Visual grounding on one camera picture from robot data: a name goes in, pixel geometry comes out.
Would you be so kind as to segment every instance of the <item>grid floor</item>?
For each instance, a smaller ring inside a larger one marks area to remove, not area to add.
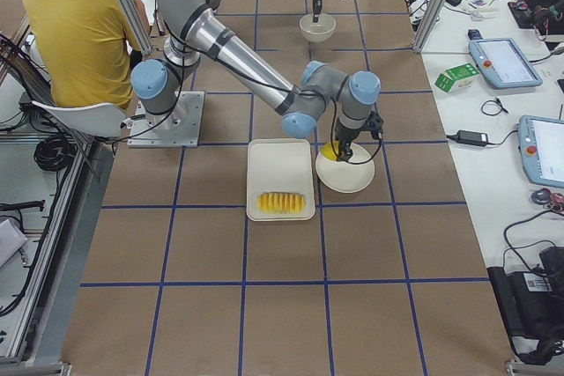
[[[247,146],[279,118],[209,60],[194,150],[115,159],[62,359],[73,374],[502,375],[510,357],[403,0],[324,0],[338,23],[308,44],[310,0],[224,0],[218,18],[289,80],[310,60],[382,80],[376,176],[315,183],[305,222],[245,215]],[[331,112],[309,138],[312,160]],[[360,138],[369,151],[369,136]]]

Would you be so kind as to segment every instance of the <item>mounting plate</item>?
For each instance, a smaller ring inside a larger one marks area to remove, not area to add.
[[[157,133],[149,130],[147,120],[140,119],[133,122],[127,141],[130,148],[162,148],[162,147],[197,147],[204,111],[205,92],[181,92],[178,102],[188,111],[188,115],[174,129]],[[145,108],[139,102],[136,114],[145,114]]]

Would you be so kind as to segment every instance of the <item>white tray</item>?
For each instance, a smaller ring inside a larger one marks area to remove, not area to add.
[[[251,220],[307,220],[315,214],[311,150],[306,140],[275,138],[253,140],[247,159],[247,216]],[[300,213],[265,213],[258,208],[262,193],[302,194]]]

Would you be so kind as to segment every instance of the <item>white chair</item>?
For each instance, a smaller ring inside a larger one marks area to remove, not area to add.
[[[90,136],[116,138],[122,134],[122,122],[127,115],[113,103],[85,107],[53,107],[33,100],[32,103],[49,112],[69,129]]]

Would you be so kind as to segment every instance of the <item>desk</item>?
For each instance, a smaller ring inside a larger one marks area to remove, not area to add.
[[[470,87],[452,93],[445,93],[434,86],[436,76],[455,64],[472,62],[471,57],[423,55],[423,62],[447,134],[454,134],[459,129],[486,132],[491,142],[499,143],[516,128],[522,115],[558,118],[560,106],[564,103],[564,93],[554,82],[564,71],[557,57],[535,65],[538,74],[545,80],[539,87],[494,90],[483,77],[478,76]],[[509,114],[486,116],[480,113],[481,105],[495,96],[501,99]],[[516,135],[494,148],[449,144],[488,267],[501,266],[503,251],[507,248],[503,240],[505,226],[542,210],[530,200],[531,192],[539,186],[527,181],[517,145]],[[542,239],[552,239],[558,245],[562,242],[561,227],[562,219],[546,216],[535,223],[515,228],[511,239],[516,245]],[[523,255],[536,263],[539,249],[526,249]],[[508,254],[508,270],[519,264],[512,254]]]
[[[478,29],[485,39],[500,37],[513,38],[526,55],[542,55],[548,52],[543,41],[537,39],[533,30],[521,29],[513,19],[507,6],[510,0],[485,0],[499,10],[499,17],[482,21],[471,20],[471,17],[460,12],[478,11],[470,7],[465,0],[453,7],[445,4],[441,9],[439,20],[423,46],[423,53],[467,53],[469,28]]]

